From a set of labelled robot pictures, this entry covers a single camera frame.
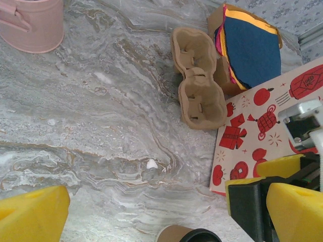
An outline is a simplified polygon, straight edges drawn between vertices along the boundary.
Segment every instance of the red donut print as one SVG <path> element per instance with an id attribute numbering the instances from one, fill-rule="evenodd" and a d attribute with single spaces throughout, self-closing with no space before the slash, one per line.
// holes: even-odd
<path id="1" fill-rule="evenodd" d="M 248 175 L 248 165 L 244 161 L 239 161 L 230 172 L 230 179 L 244 179 Z"/>

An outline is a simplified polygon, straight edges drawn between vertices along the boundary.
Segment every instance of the red gift box print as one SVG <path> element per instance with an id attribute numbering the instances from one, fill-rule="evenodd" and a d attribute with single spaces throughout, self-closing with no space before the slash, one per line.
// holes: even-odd
<path id="1" fill-rule="evenodd" d="M 226 126 L 219 146 L 234 150 L 239 149 L 243 139 L 247 135 L 245 129 L 239 128 L 245 122 L 243 114 L 240 114 L 230 120 L 231 126 Z"/>

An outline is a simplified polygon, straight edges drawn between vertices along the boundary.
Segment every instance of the patterned wallpaper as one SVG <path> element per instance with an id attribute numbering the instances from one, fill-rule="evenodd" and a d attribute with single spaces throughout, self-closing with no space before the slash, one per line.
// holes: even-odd
<path id="1" fill-rule="evenodd" d="M 317 43 L 302 49 L 301 52 L 304 64 L 323 56 L 323 37 Z"/>
<path id="2" fill-rule="evenodd" d="M 244 8 L 269 23 L 300 35 L 323 20 L 323 0 L 225 0 Z"/>

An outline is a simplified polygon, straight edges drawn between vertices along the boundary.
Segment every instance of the pulp cup holder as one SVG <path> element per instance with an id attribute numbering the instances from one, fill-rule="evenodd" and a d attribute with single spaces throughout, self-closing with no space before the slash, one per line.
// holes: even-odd
<path id="1" fill-rule="evenodd" d="M 213 80 L 216 49 L 211 38 L 192 28 L 176 28 L 171 36 L 175 71 L 183 75 L 179 87 L 182 120 L 197 130 L 217 129 L 227 117 L 222 89 Z"/>

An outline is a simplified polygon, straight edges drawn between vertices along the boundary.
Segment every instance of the colorful paper stack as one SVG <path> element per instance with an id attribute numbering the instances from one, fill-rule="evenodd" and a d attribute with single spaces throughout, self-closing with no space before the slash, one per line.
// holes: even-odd
<path id="1" fill-rule="evenodd" d="M 223 7 L 214 33 L 216 49 L 229 63 L 232 83 L 246 90 L 281 74 L 278 30 L 252 15 Z"/>

